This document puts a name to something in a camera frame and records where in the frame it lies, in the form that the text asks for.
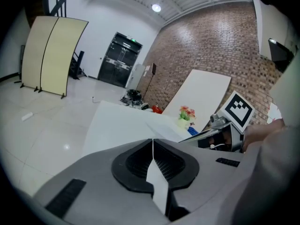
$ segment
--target folding screen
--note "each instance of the folding screen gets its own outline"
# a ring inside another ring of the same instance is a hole
[[[43,57],[51,31],[58,17],[36,17],[28,36],[22,64],[24,86],[40,88]]]
[[[228,76],[193,69],[163,115],[179,117],[180,106],[188,106],[195,110],[194,128],[201,132],[219,107],[230,80]]]
[[[42,66],[41,89],[67,95],[70,62],[87,21],[60,17],[50,35]]]

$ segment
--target red object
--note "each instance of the red object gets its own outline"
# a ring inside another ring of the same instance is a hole
[[[152,110],[154,113],[162,114],[163,111],[158,106],[152,106]]]

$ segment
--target white table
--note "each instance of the white table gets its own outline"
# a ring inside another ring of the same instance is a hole
[[[88,130],[82,157],[148,138],[171,141],[191,137],[176,123],[176,118],[101,101]]]

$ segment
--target blue object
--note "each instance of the blue object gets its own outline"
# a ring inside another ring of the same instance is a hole
[[[193,128],[193,127],[189,127],[187,130],[192,136],[198,134],[198,132]]]

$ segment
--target brick wall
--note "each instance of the brick wall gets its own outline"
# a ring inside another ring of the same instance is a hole
[[[253,3],[216,5],[172,22],[158,34],[144,65],[153,62],[157,72],[144,99],[151,106],[165,109],[191,70],[199,69],[231,76],[221,105],[236,90],[256,109],[250,123],[266,123],[269,90],[280,72],[259,55]],[[142,77],[142,94],[150,79],[151,72]]]

